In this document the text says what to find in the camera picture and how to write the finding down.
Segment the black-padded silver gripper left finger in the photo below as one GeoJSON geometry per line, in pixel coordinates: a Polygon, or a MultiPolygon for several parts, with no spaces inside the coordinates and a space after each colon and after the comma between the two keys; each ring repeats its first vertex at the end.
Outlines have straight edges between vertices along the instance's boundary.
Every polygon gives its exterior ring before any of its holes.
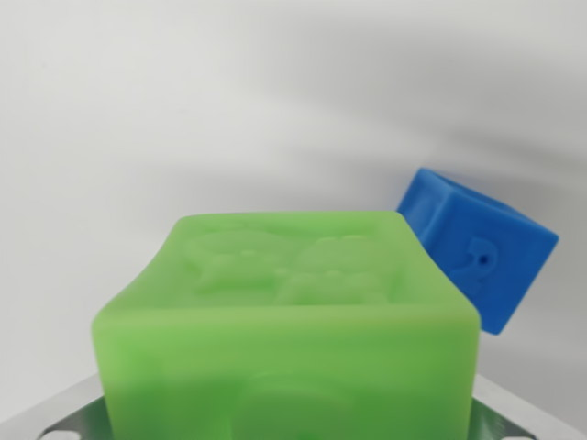
{"type": "Polygon", "coordinates": [[[107,439],[108,416],[96,374],[1,423],[2,439],[107,439]]]}

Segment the black-padded silver gripper right finger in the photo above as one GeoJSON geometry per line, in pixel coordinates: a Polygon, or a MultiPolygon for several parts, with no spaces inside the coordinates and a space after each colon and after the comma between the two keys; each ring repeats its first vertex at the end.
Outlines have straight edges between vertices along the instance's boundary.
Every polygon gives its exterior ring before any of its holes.
{"type": "Polygon", "coordinates": [[[585,439],[586,434],[477,374],[468,439],[585,439]]]}

